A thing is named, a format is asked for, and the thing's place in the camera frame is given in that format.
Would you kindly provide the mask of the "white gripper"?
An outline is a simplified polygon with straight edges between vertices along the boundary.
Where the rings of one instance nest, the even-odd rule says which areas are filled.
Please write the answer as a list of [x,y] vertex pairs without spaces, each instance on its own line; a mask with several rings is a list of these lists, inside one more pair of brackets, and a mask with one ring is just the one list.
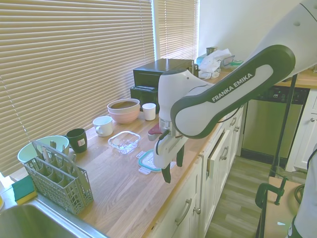
[[158,137],[154,148],[154,165],[162,169],[162,175],[166,183],[171,182],[170,163],[176,159],[178,167],[183,166],[186,137],[172,136],[164,132]]

